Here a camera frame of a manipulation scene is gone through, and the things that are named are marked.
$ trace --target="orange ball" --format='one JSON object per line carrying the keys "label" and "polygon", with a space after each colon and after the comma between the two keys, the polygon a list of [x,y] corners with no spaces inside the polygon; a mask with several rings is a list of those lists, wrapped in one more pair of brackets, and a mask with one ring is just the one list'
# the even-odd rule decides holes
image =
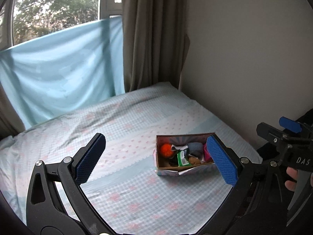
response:
{"label": "orange ball", "polygon": [[171,158],[175,155],[175,151],[171,151],[172,145],[165,143],[160,147],[160,155],[164,158]]}

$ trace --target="beige curtain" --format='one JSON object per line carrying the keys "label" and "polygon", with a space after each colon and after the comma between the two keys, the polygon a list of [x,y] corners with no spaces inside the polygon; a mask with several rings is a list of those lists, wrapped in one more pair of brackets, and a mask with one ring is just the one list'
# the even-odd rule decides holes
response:
{"label": "beige curtain", "polygon": [[24,124],[0,85],[0,140],[10,135],[15,136],[24,130]]}
{"label": "beige curtain", "polygon": [[125,91],[161,81],[178,88],[189,48],[187,0],[122,0]]}

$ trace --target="mattress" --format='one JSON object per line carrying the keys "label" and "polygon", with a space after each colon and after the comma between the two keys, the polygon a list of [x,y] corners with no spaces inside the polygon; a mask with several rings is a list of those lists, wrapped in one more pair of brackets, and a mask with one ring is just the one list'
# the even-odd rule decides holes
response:
{"label": "mattress", "polygon": [[[97,133],[106,149],[81,188],[118,233],[195,233],[221,205],[231,186],[217,169],[179,177],[158,176],[156,135],[215,132],[239,157],[261,163],[257,152],[234,130],[169,83],[112,97],[32,127],[0,142],[0,189],[26,223],[26,197],[33,166],[74,156]],[[70,216],[62,186],[57,187]]]}

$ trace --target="curtain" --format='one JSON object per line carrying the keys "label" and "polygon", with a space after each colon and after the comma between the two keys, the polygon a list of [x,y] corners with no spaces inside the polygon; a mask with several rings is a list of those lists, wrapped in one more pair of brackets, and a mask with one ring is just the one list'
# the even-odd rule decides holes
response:
{"label": "curtain", "polygon": [[1,51],[0,82],[26,129],[125,93],[122,17]]}
{"label": "curtain", "polygon": [[125,91],[161,81],[178,88],[189,48],[187,0],[122,0]]}
{"label": "curtain", "polygon": [[24,124],[0,85],[0,140],[10,135],[15,136],[24,130]]}

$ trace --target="open box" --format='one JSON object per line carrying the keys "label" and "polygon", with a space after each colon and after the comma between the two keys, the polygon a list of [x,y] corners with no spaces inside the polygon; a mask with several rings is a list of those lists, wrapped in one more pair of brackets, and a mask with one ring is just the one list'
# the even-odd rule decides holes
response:
{"label": "open box", "polygon": [[175,146],[184,146],[190,142],[201,142],[202,144],[205,144],[207,142],[207,138],[213,134],[214,133],[157,135],[156,148],[154,150],[156,173],[159,176],[179,176],[179,175],[199,174],[216,169],[214,162],[184,167],[172,167],[170,166],[168,159],[163,158],[161,155],[159,155],[159,148],[165,143]]}

